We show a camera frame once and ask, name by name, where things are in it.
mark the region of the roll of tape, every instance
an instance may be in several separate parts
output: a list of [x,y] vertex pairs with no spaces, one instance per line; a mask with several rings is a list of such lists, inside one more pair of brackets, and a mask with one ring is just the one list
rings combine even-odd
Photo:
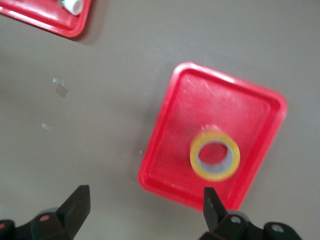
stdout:
[[[226,146],[225,157],[219,163],[207,163],[200,159],[201,149],[211,143]],[[222,181],[231,177],[240,164],[240,151],[236,142],[227,134],[216,130],[205,130],[194,137],[190,145],[190,163],[194,172],[208,181]]]

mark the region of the clear tape piece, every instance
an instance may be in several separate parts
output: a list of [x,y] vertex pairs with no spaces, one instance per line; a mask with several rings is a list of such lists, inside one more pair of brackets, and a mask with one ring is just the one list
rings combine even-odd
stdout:
[[52,82],[54,82],[54,83],[56,83],[56,84],[65,85],[65,81],[60,80],[60,79],[55,78],[55,77],[52,79]]
[[42,128],[48,130],[49,132],[52,132],[53,127],[49,126],[45,123],[42,123]]

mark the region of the tape roll core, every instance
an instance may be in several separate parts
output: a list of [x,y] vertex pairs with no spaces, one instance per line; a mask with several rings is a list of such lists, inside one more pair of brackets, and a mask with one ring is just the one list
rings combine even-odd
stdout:
[[[227,148],[226,155],[220,163],[206,163],[199,157],[201,149],[211,143],[220,143]],[[239,147],[231,137],[221,131],[203,131],[191,142],[190,163],[199,177],[208,181],[222,181],[237,171],[240,164]]]

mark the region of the red plastic tray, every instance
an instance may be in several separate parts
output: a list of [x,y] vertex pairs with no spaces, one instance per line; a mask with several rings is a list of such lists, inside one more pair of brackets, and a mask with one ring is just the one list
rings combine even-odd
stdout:
[[0,0],[0,14],[72,38],[84,29],[90,4],[84,0],[81,14],[74,16],[58,0]]
[[[203,209],[204,187],[214,187],[227,209],[238,210],[287,115],[273,90],[197,65],[182,63],[171,77],[138,173],[148,191]],[[207,181],[190,163],[190,143],[203,129],[228,134],[240,150],[230,178]]]

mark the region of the gray surface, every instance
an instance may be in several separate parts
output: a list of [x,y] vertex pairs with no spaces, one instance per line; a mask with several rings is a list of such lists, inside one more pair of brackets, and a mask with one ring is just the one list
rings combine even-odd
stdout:
[[172,70],[193,61],[286,97],[241,210],[319,239],[318,0],[96,0],[89,19],[72,41],[0,16],[0,219],[23,224],[90,184],[75,239],[198,239],[200,212],[136,180]]

